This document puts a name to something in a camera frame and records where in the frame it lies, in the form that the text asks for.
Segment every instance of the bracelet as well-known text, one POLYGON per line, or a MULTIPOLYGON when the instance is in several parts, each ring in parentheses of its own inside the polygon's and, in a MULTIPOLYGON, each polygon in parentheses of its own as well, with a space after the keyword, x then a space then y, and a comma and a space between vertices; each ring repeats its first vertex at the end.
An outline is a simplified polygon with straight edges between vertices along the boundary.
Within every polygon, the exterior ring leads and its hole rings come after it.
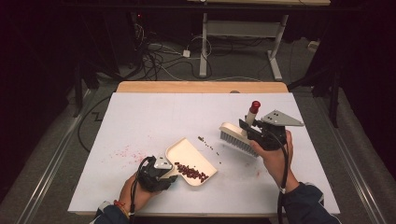
POLYGON ((128 213, 125 211, 125 208, 123 207, 125 205, 125 203, 120 203, 117 200, 114 200, 114 205, 116 205, 121 212, 129 219, 128 213))

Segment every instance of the wooden table edge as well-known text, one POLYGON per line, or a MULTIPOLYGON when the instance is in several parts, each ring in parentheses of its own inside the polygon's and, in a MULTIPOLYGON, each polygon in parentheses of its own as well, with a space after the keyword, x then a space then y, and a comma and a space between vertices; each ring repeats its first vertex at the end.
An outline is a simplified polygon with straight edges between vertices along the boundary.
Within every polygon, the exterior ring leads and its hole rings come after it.
POLYGON ((117 92, 157 93, 285 93, 283 82, 123 81, 117 92))

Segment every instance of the dark sleeve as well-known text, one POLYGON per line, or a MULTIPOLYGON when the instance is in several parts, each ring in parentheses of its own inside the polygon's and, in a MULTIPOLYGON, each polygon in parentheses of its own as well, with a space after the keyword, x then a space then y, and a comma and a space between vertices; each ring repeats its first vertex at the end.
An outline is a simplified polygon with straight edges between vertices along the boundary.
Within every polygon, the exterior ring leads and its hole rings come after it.
POLYGON ((96 211, 95 219, 90 224, 128 224, 129 219, 122 211, 109 202, 102 203, 96 211))
POLYGON ((323 193, 313 185, 300 186, 284 195, 289 224, 339 224, 338 218, 323 207, 323 193))

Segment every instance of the brush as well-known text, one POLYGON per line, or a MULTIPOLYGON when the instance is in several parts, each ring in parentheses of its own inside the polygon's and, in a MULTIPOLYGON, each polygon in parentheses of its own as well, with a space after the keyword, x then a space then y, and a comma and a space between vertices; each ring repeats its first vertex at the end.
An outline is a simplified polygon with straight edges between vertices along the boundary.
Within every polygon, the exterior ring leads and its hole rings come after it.
MULTIPOLYGON (((250 127, 259 112, 260 102, 253 101, 250 109, 245 116, 245 123, 250 127)), ((219 127, 220 139, 225 140, 233 146, 240 148, 243 152, 250 156, 258 157, 259 155, 251 148, 250 140, 248 139, 248 134, 245 130, 237 127, 231 123, 223 122, 219 127)))

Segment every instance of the desk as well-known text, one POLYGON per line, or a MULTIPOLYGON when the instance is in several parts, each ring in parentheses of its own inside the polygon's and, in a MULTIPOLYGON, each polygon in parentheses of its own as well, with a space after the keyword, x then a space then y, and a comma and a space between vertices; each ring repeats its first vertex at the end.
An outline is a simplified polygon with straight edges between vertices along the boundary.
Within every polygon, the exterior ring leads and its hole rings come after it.
MULTIPOLYGON (((218 172, 200 187, 178 178, 169 190, 150 201, 140 216, 275 216, 278 188, 262 160, 219 139, 220 124, 236 123, 258 99, 262 103, 259 115, 276 108, 302 120, 283 83, 121 83, 111 98, 68 211, 92 214, 102 201, 112 202, 141 160, 164 153, 186 137, 218 172), (197 136, 204 137, 213 149, 197 136)), ((288 129, 293 133, 292 168, 297 178, 316 184, 325 194, 328 211, 339 213, 306 128, 288 129)))
MULTIPOLYGON (((259 4, 259 5, 303 5, 328 6, 330 0, 210 0, 208 3, 226 3, 226 4, 259 4)), ((276 53, 282 40, 283 32, 286 28, 289 15, 283 15, 280 22, 256 22, 256 21, 210 21, 207 13, 204 13, 203 31, 202 31, 202 53, 200 62, 200 77, 206 77, 207 47, 208 35, 226 35, 226 36, 252 36, 252 37, 274 37, 275 44, 272 50, 267 51, 269 64, 271 65, 273 75, 276 81, 282 80, 279 66, 276 61, 276 53)))

